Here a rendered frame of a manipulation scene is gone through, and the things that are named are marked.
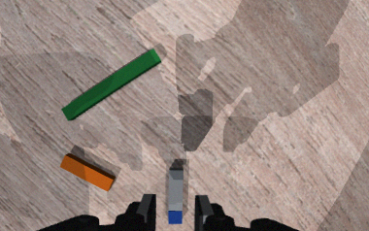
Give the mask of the green rod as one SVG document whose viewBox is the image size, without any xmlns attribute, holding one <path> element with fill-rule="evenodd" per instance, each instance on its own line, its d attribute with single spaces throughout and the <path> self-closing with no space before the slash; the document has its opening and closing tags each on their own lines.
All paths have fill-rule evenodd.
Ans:
<svg viewBox="0 0 369 231">
<path fill-rule="evenodd" d="M 81 95 L 79 98 L 65 106 L 62 112 L 69 120 L 82 115 L 125 85 L 131 83 L 148 70 L 161 63 L 161 59 L 154 49 L 143 54 L 95 87 Z"/>
</svg>

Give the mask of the small blue cube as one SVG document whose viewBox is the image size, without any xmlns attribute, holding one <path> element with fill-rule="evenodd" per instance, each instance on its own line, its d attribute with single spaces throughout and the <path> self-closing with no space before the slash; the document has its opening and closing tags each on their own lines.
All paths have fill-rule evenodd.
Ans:
<svg viewBox="0 0 369 231">
<path fill-rule="evenodd" d="M 168 210 L 168 224 L 183 224 L 183 211 Z"/>
</svg>

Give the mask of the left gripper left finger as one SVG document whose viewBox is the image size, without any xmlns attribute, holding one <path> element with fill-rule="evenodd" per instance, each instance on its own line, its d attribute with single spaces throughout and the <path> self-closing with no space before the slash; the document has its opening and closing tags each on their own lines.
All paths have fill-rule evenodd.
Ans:
<svg viewBox="0 0 369 231">
<path fill-rule="evenodd" d="M 37 231 L 155 231 L 155 226 L 156 194 L 144 194 L 141 203 L 129 204 L 114 224 L 99 225 L 97 216 L 82 214 Z"/>
</svg>

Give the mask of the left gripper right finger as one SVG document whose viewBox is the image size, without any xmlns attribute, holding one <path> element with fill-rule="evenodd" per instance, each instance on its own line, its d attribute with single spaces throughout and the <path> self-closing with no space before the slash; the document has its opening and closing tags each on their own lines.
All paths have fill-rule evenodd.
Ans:
<svg viewBox="0 0 369 231">
<path fill-rule="evenodd" d="M 238 227 L 221 205 L 210 203 L 208 195 L 195 195 L 194 231 L 299 231 L 269 218 L 252 220 L 251 228 Z"/>
</svg>

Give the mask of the orange rod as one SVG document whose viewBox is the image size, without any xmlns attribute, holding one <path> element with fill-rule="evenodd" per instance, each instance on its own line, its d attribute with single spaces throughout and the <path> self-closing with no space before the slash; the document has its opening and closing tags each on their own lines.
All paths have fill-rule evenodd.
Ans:
<svg viewBox="0 0 369 231">
<path fill-rule="evenodd" d="M 116 178 L 72 153 L 65 154 L 60 167 L 106 191 L 111 189 Z"/>
</svg>

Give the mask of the grey rod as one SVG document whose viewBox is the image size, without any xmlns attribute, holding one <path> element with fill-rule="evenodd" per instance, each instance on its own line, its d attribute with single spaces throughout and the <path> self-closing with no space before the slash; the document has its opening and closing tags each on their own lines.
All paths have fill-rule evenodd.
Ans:
<svg viewBox="0 0 369 231">
<path fill-rule="evenodd" d="M 183 210 L 184 168 L 169 169 L 169 211 Z"/>
</svg>

